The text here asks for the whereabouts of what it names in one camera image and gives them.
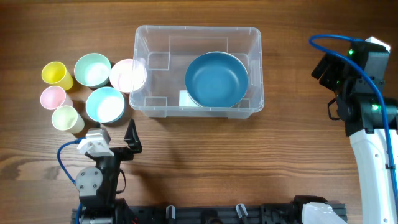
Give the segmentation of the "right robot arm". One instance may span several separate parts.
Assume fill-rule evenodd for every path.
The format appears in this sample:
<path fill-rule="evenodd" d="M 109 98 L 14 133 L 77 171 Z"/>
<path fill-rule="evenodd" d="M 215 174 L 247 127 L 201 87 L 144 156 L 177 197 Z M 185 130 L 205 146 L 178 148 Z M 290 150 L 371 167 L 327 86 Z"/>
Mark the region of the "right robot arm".
<path fill-rule="evenodd" d="M 358 167 L 364 223 L 397 223 L 397 100 L 382 96 L 390 46 L 370 37 L 349 37 L 347 56 L 310 45 L 325 53 L 312 77 L 334 93 Z"/>

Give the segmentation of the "light blue bowl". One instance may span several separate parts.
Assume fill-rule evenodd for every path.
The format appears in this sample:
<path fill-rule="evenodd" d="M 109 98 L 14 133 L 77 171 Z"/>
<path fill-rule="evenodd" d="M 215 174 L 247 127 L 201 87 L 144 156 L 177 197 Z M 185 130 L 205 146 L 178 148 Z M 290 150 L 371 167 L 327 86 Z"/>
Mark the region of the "light blue bowl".
<path fill-rule="evenodd" d="M 93 121 L 113 123 L 119 120 L 124 113 L 124 96 L 115 88 L 101 87 L 89 95 L 85 109 Z"/>

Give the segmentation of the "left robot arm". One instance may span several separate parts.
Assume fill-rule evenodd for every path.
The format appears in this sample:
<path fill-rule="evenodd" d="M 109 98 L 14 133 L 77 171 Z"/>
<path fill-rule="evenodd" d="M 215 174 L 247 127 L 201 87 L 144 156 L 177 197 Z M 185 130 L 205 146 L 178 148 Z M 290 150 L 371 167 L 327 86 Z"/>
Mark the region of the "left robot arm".
<path fill-rule="evenodd" d="M 80 205 L 72 215 L 72 223 L 139 223 L 138 217 L 123 198 L 117 199 L 122 161 L 131 161 L 142 152 L 134 120 L 130 120 L 124 136 L 126 146 L 109 147 L 110 135 L 104 128 L 90 129 L 77 146 L 79 152 L 95 161 L 75 179 Z"/>

